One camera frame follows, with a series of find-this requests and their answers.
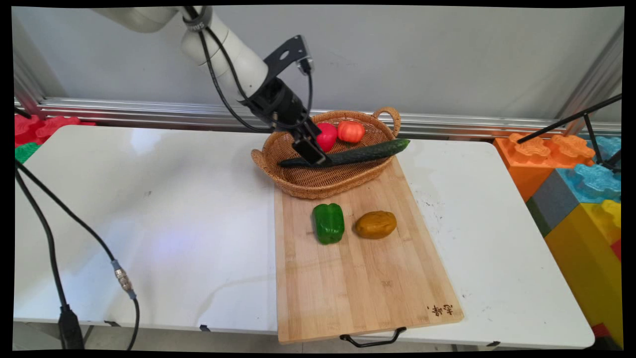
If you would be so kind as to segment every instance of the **yellow building block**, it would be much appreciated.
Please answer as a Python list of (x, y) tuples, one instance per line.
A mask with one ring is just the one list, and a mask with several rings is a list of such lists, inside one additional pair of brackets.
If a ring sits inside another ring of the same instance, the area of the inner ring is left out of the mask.
[(579, 204), (546, 243), (590, 326), (603, 323), (623, 347), (621, 262), (593, 219), (601, 204)]
[(583, 209), (609, 245), (621, 238), (621, 203), (605, 200), (601, 204), (583, 204)]

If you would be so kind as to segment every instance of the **blue building block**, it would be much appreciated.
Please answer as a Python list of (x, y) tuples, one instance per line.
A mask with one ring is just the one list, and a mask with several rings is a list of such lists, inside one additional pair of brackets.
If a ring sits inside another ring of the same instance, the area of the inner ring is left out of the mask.
[[(608, 160), (612, 157), (612, 155), (616, 154), (618, 150), (621, 148), (621, 137), (596, 137), (598, 151), (600, 152), (603, 160)], [(594, 149), (592, 145), (592, 141), (588, 140), (588, 147)], [(621, 167), (621, 161), (616, 163), (617, 168)]]
[(621, 181), (612, 171), (594, 164), (577, 164), (572, 169), (556, 168), (532, 196), (550, 231), (579, 203), (620, 203)]

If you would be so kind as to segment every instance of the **red building block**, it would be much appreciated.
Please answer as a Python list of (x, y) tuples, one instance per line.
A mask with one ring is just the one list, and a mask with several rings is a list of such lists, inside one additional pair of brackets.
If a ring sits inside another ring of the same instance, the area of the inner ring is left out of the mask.
[(44, 126), (36, 131), (38, 140), (42, 143), (51, 138), (53, 133), (65, 125), (95, 125), (94, 122), (82, 122), (78, 117), (55, 117), (44, 121)]
[(618, 261), (621, 261), (621, 239), (618, 239), (617, 242), (612, 244), (612, 250), (614, 250), (614, 254), (618, 257)]
[(594, 337), (596, 338), (609, 337), (610, 335), (609, 330), (603, 323), (597, 324), (592, 327), (592, 332), (594, 332)]
[(20, 145), (35, 142), (41, 145), (42, 141), (36, 136), (36, 131), (40, 127), (44, 126), (44, 121), (40, 120), (38, 116), (32, 115), (31, 119), (25, 118), (21, 115), (15, 115), (13, 117), (15, 126), (15, 148)]

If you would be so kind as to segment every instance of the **green building block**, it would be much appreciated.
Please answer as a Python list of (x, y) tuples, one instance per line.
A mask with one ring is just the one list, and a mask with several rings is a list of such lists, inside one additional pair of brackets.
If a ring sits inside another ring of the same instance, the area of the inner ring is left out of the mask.
[(24, 164), (27, 159), (33, 155), (33, 153), (38, 150), (39, 145), (35, 143), (27, 143), (24, 145), (20, 145), (15, 149), (15, 158), (18, 159), (18, 162)]

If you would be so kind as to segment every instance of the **cable connector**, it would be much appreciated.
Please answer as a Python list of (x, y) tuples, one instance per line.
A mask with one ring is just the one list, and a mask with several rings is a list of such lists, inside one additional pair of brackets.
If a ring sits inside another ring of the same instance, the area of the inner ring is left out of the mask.
[(130, 299), (137, 298), (137, 294), (135, 294), (135, 290), (132, 289), (132, 282), (128, 278), (128, 275), (126, 275), (126, 271), (121, 268), (117, 260), (112, 260), (111, 264), (113, 265), (113, 269), (115, 270), (115, 277), (117, 277), (117, 280), (119, 281), (122, 289), (126, 291)]
[(60, 329), (60, 341), (62, 349), (84, 349), (84, 339), (81, 334), (78, 317), (68, 304), (60, 307), (60, 320), (57, 327)]

